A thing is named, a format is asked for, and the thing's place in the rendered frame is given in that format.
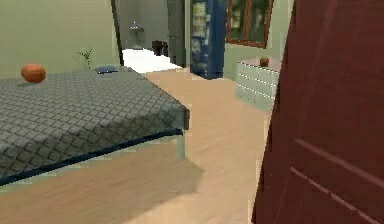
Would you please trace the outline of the grey wall sink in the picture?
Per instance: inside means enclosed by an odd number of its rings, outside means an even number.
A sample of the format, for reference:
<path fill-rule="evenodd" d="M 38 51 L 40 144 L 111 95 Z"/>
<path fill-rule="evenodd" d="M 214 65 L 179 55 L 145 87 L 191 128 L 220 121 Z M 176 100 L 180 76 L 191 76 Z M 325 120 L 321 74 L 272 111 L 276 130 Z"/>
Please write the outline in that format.
<path fill-rule="evenodd" d="M 132 46 L 132 49 L 133 50 L 142 50 L 143 47 L 141 46 L 141 43 L 140 43 L 140 33 L 144 31 L 144 29 L 137 24 L 136 21 L 133 21 L 129 27 L 130 31 L 132 32 L 132 35 L 133 35 L 133 46 Z"/>

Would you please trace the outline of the blue bookshelf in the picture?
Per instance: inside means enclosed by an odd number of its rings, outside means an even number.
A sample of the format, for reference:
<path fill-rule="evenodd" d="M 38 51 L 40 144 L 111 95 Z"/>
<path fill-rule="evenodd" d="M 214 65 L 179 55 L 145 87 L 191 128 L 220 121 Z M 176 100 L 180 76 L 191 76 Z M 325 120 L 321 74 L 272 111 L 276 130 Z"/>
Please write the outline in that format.
<path fill-rule="evenodd" d="M 190 71 L 205 79 L 223 77 L 226 0 L 191 0 Z"/>

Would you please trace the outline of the dark red room door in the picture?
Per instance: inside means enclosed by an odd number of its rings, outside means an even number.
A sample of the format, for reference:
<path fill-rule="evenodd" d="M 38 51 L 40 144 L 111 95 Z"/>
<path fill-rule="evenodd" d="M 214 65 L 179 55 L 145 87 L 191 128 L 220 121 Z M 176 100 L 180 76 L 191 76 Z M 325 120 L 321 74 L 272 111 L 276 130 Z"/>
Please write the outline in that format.
<path fill-rule="evenodd" d="M 295 0 L 253 224 L 384 224 L 384 0 Z"/>

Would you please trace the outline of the grey quilted bed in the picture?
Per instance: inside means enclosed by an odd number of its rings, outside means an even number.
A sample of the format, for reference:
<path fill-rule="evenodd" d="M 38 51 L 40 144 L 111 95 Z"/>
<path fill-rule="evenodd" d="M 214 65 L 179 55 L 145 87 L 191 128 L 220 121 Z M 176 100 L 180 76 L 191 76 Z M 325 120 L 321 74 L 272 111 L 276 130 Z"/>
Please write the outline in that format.
<path fill-rule="evenodd" d="M 131 68 L 0 80 L 0 186 L 166 136 L 190 110 Z"/>

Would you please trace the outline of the dark blue book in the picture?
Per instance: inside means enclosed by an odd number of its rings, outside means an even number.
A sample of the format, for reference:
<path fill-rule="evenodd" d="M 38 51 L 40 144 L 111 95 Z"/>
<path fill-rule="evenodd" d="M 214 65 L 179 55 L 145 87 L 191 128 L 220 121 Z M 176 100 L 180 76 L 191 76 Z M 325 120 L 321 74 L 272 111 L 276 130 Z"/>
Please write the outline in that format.
<path fill-rule="evenodd" d="M 114 66 L 102 66 L 95 68 L 95 72 L 98 74 L 114 73 L 118 70 Z"/>

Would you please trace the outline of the pale green chest of drawers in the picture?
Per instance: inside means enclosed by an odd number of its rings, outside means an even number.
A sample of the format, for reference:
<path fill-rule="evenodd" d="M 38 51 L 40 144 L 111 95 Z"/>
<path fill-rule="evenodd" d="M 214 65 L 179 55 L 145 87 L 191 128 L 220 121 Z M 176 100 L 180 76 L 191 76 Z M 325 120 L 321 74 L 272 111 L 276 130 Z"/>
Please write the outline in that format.
<path fill-rule="evenodd" d="M 254 107 L 271 111 L 273 108 L 281 61 L 271 58 L 266 67 L 260 65 L 259 58 L 251 58 L 237 63 L 236 96 Z"/>

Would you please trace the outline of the orange basketball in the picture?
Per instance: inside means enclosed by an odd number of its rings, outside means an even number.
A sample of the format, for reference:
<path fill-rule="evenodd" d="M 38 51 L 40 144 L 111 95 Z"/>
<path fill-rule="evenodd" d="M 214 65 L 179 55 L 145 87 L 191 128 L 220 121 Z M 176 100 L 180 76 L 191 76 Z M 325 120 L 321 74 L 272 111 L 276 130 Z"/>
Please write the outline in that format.
<path fill-rule="evenodd" d="M 46 70 L 37 64 L 26 64 L 21 69 L 21 76 L 30 83 L 41 83 L 46 77 Z"/>

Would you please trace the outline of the dark brown bin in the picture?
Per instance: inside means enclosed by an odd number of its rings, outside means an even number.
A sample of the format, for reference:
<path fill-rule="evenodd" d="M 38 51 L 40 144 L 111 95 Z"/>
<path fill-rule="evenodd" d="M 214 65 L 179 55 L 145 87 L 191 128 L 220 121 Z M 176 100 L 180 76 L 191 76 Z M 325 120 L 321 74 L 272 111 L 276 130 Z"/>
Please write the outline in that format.
<path fill-rule="evenodd" d="M 165 41 L 154 40 L 152 42 L 152 49 L 156 56 L 168 56 L 168 44 Z"/>

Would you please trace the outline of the grey-green room door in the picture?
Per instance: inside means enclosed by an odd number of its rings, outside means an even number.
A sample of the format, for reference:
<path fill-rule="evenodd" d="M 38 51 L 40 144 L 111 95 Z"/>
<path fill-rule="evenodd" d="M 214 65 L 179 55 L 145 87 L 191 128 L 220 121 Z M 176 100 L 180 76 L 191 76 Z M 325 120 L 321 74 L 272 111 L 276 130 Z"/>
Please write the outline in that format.
<path fill-rule="evenodd" d="M 167 0 L 168 49 L 173 64 L 186 66 L 185 0 Z"/>

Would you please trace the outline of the small green house plant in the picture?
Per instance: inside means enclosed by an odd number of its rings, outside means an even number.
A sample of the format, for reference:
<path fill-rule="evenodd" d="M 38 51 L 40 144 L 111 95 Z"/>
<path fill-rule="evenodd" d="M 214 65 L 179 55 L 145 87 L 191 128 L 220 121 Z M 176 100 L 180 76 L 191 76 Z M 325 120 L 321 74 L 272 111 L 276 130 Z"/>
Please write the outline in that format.
<path fill-rule="evenodd" d="M 90 47 L 82 51 L 77 51 L 76 54 L 73 56 L 73 59 L 79 64 L 82 64 L 85 68 L 90 69 L 92 52 L 93 49 Z"/>

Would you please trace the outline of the brown framed window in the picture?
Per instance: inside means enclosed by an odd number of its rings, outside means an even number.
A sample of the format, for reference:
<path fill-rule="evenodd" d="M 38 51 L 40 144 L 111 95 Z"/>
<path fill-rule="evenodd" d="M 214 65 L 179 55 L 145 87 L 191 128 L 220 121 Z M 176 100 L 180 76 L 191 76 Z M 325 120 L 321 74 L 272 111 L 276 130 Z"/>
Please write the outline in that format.
<path fill-rule="evenodd" d="M 274 0 L 227 0 L 225 42 L 265 49 Z"/>

